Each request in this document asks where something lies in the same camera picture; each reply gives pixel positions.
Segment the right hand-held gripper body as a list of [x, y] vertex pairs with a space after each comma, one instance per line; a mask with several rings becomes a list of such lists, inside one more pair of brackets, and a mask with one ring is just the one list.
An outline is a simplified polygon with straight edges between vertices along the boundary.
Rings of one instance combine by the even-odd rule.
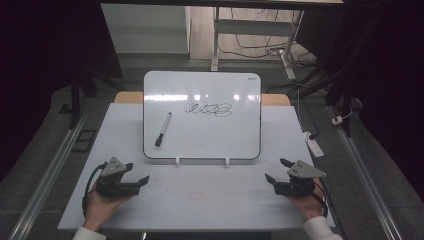
[[312, 165], [298, 160], [288, 168], [288, 182], [277, 182], [274, 191], [277, 195], [290, 197], [306, 197], [315, 189], [315, 178], [325, 178], [327, 174]]

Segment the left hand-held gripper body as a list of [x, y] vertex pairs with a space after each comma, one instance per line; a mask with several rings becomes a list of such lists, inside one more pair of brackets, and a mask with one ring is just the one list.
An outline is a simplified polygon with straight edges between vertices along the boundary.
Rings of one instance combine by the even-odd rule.
[[97, 179], [96, 191], [103, 197], [124, 198], [139, 194], [140, 188], [131, 187], [131, 183], [122, 183], [125, 164], [112, 157]]

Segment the white marker with black cap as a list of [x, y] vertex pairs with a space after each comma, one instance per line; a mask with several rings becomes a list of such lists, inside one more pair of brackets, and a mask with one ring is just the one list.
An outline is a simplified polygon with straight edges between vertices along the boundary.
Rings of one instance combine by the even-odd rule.
[[158, 138], [155, 141], [155, 147], [160, 147], [161, 146], [163, 137], [165, 135], [165, 132], [166, 132], [166, 129], [167, 129], [168, 125], [169, 125], [169, 122], [171, 120], [171, 117], [172, 117], [172, 113], [171, 112], [168, 112], [168, 114], [166, 115], [166, 118], [164, 120], [164, 123], [162, 125], [162, 128], [161, 128], [161, 131], [159, 133], [159, 136], [158, 136]]

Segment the white whiteboard with black rim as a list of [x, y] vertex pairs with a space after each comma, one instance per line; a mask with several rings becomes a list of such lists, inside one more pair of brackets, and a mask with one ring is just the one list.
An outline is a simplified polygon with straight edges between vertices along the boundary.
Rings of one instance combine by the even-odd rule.
[[[152, 159], [247, 159], [261, 149], [255, 73], [150, 71], [143, 81], [143, 150]], [[168, 112], [160, 147], [155, 147]]]

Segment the person's right hand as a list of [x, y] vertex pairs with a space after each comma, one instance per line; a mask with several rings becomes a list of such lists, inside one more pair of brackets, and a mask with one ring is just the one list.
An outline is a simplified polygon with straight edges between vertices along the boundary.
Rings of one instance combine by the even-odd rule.
[[324, 200], [324, 193], [322, 191], [322, 184], [318, 178], [315, 178], [314, 182], [315, 189], [312, 196], [287, 197], [287, 199], [297, 207], [306, 221], [313, 217], [323, 215], [323, 206], [321, 202]]

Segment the person's left hand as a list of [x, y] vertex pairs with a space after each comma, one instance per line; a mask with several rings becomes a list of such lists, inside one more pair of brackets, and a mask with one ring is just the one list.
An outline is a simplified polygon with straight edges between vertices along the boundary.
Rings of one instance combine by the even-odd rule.
[[100, 228], [114, 215], [120, 205], [130, 200], [130, 197], [108, 198], [96, 191], [94, 184], [88, 193], [88, 205], [83, 227], [98, 232]]

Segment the black floor plate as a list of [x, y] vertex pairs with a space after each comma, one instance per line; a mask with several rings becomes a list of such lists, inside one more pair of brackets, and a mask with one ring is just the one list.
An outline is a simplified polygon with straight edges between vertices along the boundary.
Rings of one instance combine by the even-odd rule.
[[72, 152], [77, 153], [87, 153], [91, 150], [92, 145], [96, 139], [97, 131], [96, 130], [82, 130], [72, 147]]

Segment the black metal stand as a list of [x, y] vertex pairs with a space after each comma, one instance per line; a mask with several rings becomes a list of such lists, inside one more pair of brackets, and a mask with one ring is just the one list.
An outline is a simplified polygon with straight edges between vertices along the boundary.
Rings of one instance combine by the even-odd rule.
[[87, 64], [80, 65], [76, 68], [70, 85], [71, 104], [63, 105], [61, 108], [62, 113], [69, 113], [71, 115], [70, 129], [74, 129], [82, 118], [80, 91], [83, 91], [84, 95], [88, 98], [96, 98], [99, 90], [95, 79], [100, 80], [117, 91], [125, 91], [126, 88], [114, 81], [114, 78], [123, 78], [121, 66], [118, 62], [109, 63], [105, 66]]
[[350, 67], [343, 66], [332, 74], [324, 74], [323, 80], [317, 80], [314, 84], [308, 85], [308, 82], [318, 73], [323, 70], [323, 67], [317, 65], [306, 77], [299, 82], [294, 83], [294, 87], [287, 93], [288, 96], [292, 92], [305, 88], [305, 91], [299, 93], [300, 98], [305, 98], [312, 93], [330, 86], [330, 90], [326, 94], [324, 100], [327, 105], [336, 105], [342, 101], [342, 123], [340, 127], [344, 133], [350, 137], [350, 115], [352, 113], [351, 100], [353, 97], [353, 76]]

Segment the white cabinet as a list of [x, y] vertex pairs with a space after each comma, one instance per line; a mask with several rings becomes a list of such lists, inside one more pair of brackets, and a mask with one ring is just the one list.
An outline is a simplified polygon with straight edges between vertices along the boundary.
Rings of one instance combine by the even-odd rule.
[[189, 7], [102, 3], [101, 8], [118, 53], [189, 53]]

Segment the metal floor rail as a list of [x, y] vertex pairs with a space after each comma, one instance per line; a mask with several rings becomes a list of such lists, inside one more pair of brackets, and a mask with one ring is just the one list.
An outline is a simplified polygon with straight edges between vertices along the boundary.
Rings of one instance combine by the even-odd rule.
[[48, 165], [43, 177], [35, 188], [30, 200], [16, 222], [7, 240], [26, 240], [41, 209], [46, 202], [54, 183], [87, 119], [94, 100], [88, 99], [81, 107], [80, 118], [74, 127], [67, 131], [64, 140]]
[[358, 179], [360, 180], [363, 189], [370, 201], [370, 204], [375, 211], [379, 223], [386, 235], [387, 240], [404, 240], [401, 231], [391, 214], [389, 207], [384, 201], [382, 195], [377, 189], [371, 174], [363, 162], [353, 139], [349, 137], [341, 125], [334, 125], [341, 142], [347, 151], [350, 161], [352, 162], [353, 169], [355, 170]]

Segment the white desk frame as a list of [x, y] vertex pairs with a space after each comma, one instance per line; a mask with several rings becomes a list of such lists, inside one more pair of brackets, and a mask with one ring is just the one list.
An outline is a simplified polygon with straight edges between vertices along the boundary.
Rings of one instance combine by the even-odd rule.
[[214, 33], [211, 70], [217, 71], [219, 68], [218, 42], [220, 34], [279, 36], [287, 38], [285, 47], [279, 51], [279, 55], [287, 79], [294, 81], [296, 76], [289, 62], [289, 54], [291, 53], [291, 47], [295, 40], [302, 15], [303, 12], [301, 10], [294, 10], [290, 22], [221, 19], [220, 8], [215, 7], [213, 15]]

